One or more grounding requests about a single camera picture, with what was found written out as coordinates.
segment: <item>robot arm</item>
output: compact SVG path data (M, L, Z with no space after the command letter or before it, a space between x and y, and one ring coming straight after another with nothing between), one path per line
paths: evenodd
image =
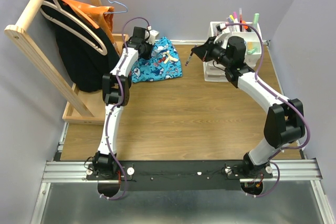
M109 74L103 76L102 90L106 112L102 138L98 151L92 160L96 172L116 173L117 164L113 160L111 151L114 156L117 155L116 141L119 122L123 109L130 98L130 71L139 57L150 58L158 34L159 32L151 30L150 27L148 29L135 27L133 36L126 42L127 48L123 49L116 67Z
M231 36L226 48L223 48L222 39L223 35L210 37L204 45L193 48L192 53L202 61L215 60L222 64L227 80L250 95L267 113L265 137L256 148L245 154L239 167L238 173L249 176L264 168L270 157L282 147L305 135L304 123L300 117L278 98L290 102L302 114L303 105L298 99L289 100L258 78L259 82L276 95L273 96L257 82L254 70L244 63L246 46L242 38Z

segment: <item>pen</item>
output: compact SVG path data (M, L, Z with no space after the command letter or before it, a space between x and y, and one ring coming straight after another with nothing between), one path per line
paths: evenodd
M259 13L256 13L253 18L253 27L258 28L258 19L259 19Z
M233 12L233 17L235 18L235 23L238 23L238 17L237 17L237 13Z
M239 8L239 23L243 21L243 12L242 9Z
M232 20L232 23L234 23L234 17L232 15L229 16L230 19ZM235 26L232 26L232 31L236 31L236 27Z
M229 21L229 24L233 24L233 20L229 17L227 18L227 21ZM234 26L229 26L230 31L234 30Z
M188 65L188 63L189 63L189 61L191 60L191 57L192 57L193 54L194 54L194 53L191 52L191 54L189 55L189 57L188 57L188 59L187 59L187 62L184 64L185 66Z
M246 31L252 31L251 28L249 28L248 26L244 26L244 29L245 29Z

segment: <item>wooden platform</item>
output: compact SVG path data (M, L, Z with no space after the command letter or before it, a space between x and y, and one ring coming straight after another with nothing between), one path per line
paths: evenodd
M133 84L118 133L118 158L241 159L263 137L266 114L230 83L205 82L203 64L192 46L177 45L183 77ZM266 50L260 77L279 90ZM82 161L97 151L102 125L70 124L62 161ZM288 150L277 158L300 158Z

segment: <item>blue cloth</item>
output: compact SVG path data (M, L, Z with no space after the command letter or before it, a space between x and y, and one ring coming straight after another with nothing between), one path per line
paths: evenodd
M132 67L132 82L161 81L182 76L182 66L172 42L162 37L154 44L149 60L138 59Z

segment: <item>wooden drying rack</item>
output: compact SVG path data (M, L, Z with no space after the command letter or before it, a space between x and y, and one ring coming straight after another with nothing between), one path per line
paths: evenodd
M72 87L65 81L54 65L48 60L38 45L27 33L34 17L44 0L30 0L15 25L8 25L5 34L24 53L24 55L40 70L45 77L67 99L63 119L71 123L104 123L104 102L101 91L85 93ZM100 0L90 0L94 6L101 6ZM119 48L122 47L121 35L113 34Z

